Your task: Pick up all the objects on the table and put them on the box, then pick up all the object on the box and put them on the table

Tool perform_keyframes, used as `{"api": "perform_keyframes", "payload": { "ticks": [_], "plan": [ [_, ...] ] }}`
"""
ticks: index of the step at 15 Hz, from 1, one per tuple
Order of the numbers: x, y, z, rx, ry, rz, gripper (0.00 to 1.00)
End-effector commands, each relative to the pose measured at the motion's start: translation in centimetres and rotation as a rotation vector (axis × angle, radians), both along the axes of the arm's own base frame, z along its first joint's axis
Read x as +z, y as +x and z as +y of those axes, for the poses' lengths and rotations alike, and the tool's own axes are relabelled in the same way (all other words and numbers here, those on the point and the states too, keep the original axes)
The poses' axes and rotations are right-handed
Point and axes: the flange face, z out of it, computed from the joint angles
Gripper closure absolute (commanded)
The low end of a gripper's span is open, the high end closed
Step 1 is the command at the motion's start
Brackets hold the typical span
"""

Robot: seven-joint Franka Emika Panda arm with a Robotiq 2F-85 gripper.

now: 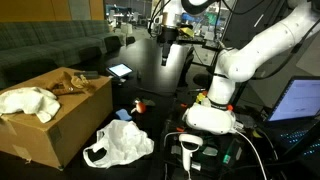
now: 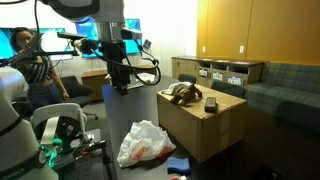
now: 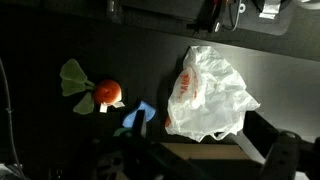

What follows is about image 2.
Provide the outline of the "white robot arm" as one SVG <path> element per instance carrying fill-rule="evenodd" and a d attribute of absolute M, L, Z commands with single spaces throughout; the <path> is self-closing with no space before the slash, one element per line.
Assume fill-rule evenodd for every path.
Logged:
<path fill-rule="evenodd" d="M 92 16 L 99 23 L 124 22 L 123 0 L 36 0 L 69 20 Z M 0 179 L 59 180 L 46 162 L 31 123 L 19 116 L 12 100 L 25 85 L 23 75 L 9 66 L 0 68 Z"/>

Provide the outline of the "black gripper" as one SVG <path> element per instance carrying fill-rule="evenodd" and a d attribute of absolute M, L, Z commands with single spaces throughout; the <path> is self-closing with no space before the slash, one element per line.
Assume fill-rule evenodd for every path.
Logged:
<path fill-rule="evenodd" d="M 130 83 L 130 70 L 123 64 L 127 57 L 124 42 L 106 42 L 103 44 L 103 57 L 107 62 L 107 69 L 111 76 L 112 86 L 121 94 L 127 94 L 127 85 Z"/>

